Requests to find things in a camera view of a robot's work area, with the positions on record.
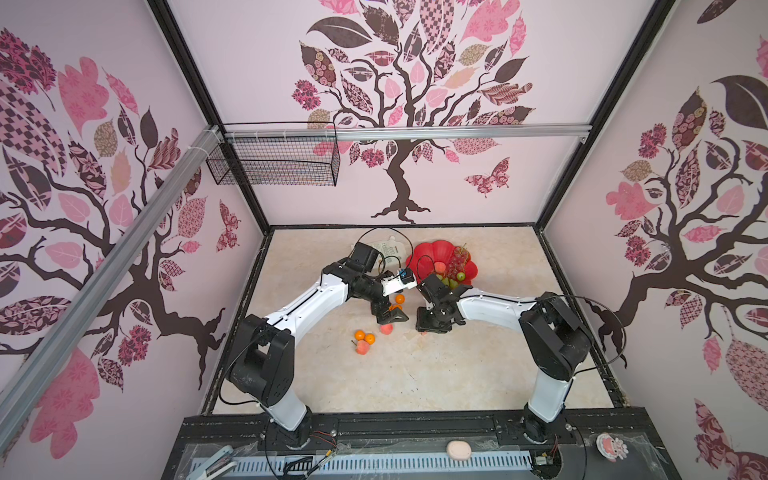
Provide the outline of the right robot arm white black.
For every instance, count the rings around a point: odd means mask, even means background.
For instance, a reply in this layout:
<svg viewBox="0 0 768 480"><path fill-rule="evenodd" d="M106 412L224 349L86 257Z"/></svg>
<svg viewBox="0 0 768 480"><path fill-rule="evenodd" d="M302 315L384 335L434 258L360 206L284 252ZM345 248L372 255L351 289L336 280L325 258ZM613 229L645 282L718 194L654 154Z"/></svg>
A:
<svg viewBox="0 0 768 480"><path fill-rule="evenodd" d="M455 325L482 321L524 336L538 373L520 429L531 443L548 442L553 436L551 425L561 416L577 369L593 346L584 322L553 292L515 298L468 285L452 289L435 274L426 277L417 289L426 302L417 309L420 332L448 333Z"/></svg>

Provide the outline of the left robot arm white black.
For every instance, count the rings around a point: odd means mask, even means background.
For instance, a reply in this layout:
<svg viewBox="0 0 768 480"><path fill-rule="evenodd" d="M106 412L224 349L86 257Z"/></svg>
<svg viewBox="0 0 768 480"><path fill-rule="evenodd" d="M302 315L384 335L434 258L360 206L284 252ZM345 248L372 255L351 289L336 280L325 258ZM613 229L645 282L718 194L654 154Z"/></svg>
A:
<svg viewBox="0 0 768 480"><path fill-rule="evenodd" d="M380 325L408 320L390 296L415 287L416 277L406 265L373 276L377 261L384 259L379 250L358 242L348 256L324 267L318 281L294 301L265 317L250 314L241 321L225 379L266 412L287 446L305 446L312 430L311 409L292 388L302 338L350 299L368 302Z"/></svg>

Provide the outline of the red flower-shaped fruit bowl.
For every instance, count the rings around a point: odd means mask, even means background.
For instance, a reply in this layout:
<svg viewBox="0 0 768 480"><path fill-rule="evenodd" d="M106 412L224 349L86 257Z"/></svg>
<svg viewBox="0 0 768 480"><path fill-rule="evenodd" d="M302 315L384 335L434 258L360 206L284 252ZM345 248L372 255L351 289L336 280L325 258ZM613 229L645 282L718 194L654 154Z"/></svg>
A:
<svg viewBox="0 0 768 480"><path fill-rule="evenodd" d="M413 271L416 277L416 280L418 282L425 280L428 276L432 274L434 274L437 277L437 279L441 281L442 277L447 277L447 276L445 274L444 275L437 274L434 269L434 263L444 262L447 266L448 261L453 253L453 250L457 246L464 246L464 245L454 245L453 243L447 240L436 240L433 242L421 243L415 247L414 252L408 257L408 259L406 260L406 263L408 264L408 267ZM457 281L458 286L471 285L472 281L477 277L478 273L479 273L479 269L477 265L474 263L474 261L472 260L472 256L471 256L469 263L466 265L467 278L462 282Z"/></svg>

